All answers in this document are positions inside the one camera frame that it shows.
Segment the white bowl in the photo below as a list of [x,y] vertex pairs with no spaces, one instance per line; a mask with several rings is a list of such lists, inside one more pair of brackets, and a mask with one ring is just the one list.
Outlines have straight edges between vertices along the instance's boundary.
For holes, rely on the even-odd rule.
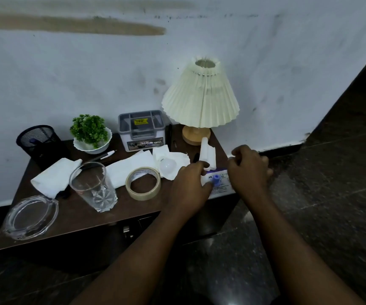
[[99,146],[98,149],[95,149],[92,144],[88,144],[88,143],[79,141],[76,138],[73,139],[74,147],[76,149],[80,150],[80,151],[86,152],[87,154],[100,154],[100,153],[103,153],[108,148],[109,142],[111,141],[111,138],[112,138],[111,130],[107,127],[105,128],[105,130],[108,133],[108,135],[107,135],[108,140],[107,140],[107,142],[101,140],[98,143],[98,146]]

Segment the hand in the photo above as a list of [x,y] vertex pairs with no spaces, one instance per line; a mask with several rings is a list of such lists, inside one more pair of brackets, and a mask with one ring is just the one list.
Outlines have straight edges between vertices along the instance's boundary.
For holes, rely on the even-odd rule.
[[198,161],[180,168],[173,181],[168,207],[185,222],[203,207],[213,189],[212,183],[201,186],[203,171],[204,162]]
[[228,177],[233,189],[243,200],[267,195],[268,179],[273,174],[268,168],[269,159],[246,145],[235,148],[231,154],[235,158],[228,160]]

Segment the glass rim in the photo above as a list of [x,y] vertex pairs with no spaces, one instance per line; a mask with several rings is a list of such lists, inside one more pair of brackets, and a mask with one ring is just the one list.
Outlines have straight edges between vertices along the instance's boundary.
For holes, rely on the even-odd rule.
[[[86,165],[89,165],[89,164],[98,164],[99,166],[101,166],[102,168],[104,168],[103,170],[103,173],[104,173],[104,177],[103,179],[96,185],[90,187],[90,188],[87,188],[87,189],[76,189],[72,186],[72,180],[73,180],[73,174],[78,170],[80,169],[80,167],[83,167],[83,166],[86,166]],[[100,185],[100,184],[103,184],[104,181],[105,181],[105,177],[107,176],[107,169],[105,168],[105,166],[102,164],[102,163],[99,163],[97,161],[89,161],[87,163],[84,163],[84,164],[81,164],[80,166],[78,166],[76,169],[73,170],[73,172],[70,174],[70,177],[69,177],[69,186],[75,190],[76,192],[84,192],[84,191],[87,191],[87,190],[92,190],[94,187]]]

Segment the brown tabletop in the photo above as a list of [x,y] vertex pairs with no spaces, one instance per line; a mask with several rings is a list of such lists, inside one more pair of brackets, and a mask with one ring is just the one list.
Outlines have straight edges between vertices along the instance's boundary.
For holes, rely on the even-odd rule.
[[[170,146],[171,152],[187,153],[190,157],[190,161],[193,162],[195,154],[200,152],[200,146],[191,146],[185,143],[181,134],[182,128],[183,125],[173,125],[173,142]],[[65,141],[65,144],[70,150],[71,159],[73,160],[82,159],[83,161],[87,161],[97,156],[88,155],[77,150],[74,148],[72,140]],[[227,157],[213,132],[211,132],[209,144],[216,148],[217,168],[225,168]],[[119,134],[113,135],[107,151],[110,150],[117,150],[117,152],[115,152],[115,154],[109,158],[104,159],[102,161],[104,165],[109,165],[117,160],[125,159],[135,154],[135,152],[125,151]],[[31,185],[31,179],[37,176],[40,172],[41,170],[36,165],[36,163],[33,160],[30,160],[13,199],[12,205],[17,204],[20,200],[29,196],[40,194]],[[149,175],[145,175],[135,180],[135,186],[145,189],[145,187],[148,187],[148,185],[150,186],[150,184],[152,184],[153,187],[153,183],[149,178],[151,178]],[[172,181],[162,179],[159,194],[147,201],[136,201],[132,199],[126,191],[125,186],[117,188],[116,192],[118,196],[118,202],[111,210],[103,213],[98,213],[71,189],[70,197],[67,199],[58,199],[59,211],[57,218],[45,234],[34,237],[30,240],[17,241],[6,236],[0,230],[0,249],[43,240],[49,237],[55,237],[96,226],[112,224],[120,220],[158,212],[162,210],[163,206],[168,201],[171,184]]]

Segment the lampshade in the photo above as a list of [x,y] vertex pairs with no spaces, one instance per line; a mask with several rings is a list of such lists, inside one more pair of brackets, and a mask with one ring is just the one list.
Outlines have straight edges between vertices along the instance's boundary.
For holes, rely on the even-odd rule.
[[200,57],[167,90],[162,108],[176,122],[196,128],[224,125],[240,111],[220,61]]

